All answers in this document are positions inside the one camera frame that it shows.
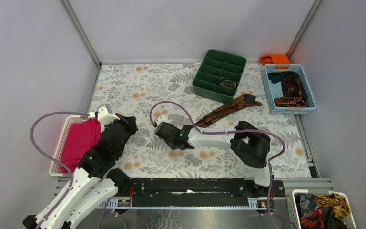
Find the brown red floral tie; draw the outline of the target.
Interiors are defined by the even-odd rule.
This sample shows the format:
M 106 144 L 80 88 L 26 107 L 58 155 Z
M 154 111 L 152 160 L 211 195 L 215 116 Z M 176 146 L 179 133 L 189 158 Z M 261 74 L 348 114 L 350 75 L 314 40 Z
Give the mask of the brown red floral tie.
M 217 109 L 213 110 L 199 121 L 195 123 L 196 126 L 202 128 L 208 128 L 217 121 L 227 117 L 228 115 L 234 114 L 240 110 L 253 106 L 262 106 L 263 104 L 256 101 L 256 97 L 250 94 L 243 94 L 232 100 L 230 104 L 225 104 Z

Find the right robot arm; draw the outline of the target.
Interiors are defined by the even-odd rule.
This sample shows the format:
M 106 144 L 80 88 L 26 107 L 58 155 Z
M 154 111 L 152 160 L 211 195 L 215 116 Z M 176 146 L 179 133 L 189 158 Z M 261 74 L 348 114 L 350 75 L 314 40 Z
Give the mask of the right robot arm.
M 254 190 L 265 197 L 273 191 L 267 156 L 270 151 L 270 137 L 246 121 L 239 121 L 230 128 L 201 128 L 184 125 L 178 128 L 166 121 L 157 121 L 155 135 L 172 150 L 215 147 L 231 149 L 239 159 L 252 169 Z

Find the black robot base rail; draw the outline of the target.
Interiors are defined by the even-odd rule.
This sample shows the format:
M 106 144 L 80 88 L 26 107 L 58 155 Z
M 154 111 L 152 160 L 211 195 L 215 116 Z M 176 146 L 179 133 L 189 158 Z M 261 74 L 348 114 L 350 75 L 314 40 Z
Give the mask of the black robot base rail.
M 116 194 L 133 207 L 245 207 L 252 198 L 285 197 L 283 182 L 272 188 L 243 178 L 132 178 Z

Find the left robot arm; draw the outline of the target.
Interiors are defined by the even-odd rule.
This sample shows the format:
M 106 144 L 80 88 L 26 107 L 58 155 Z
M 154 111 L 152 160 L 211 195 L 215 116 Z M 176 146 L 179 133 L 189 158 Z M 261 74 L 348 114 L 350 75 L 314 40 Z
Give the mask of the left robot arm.
M 99 204 L 112 196 L 128 192 L 130 178 L 116 161 L 138 128 L 136 117 L 97 112 L 102 130 L 98 143 L 84 153 L 66 186 L 54 200 L 36 215 L 28 215 L 28 229 L 74 229 Z

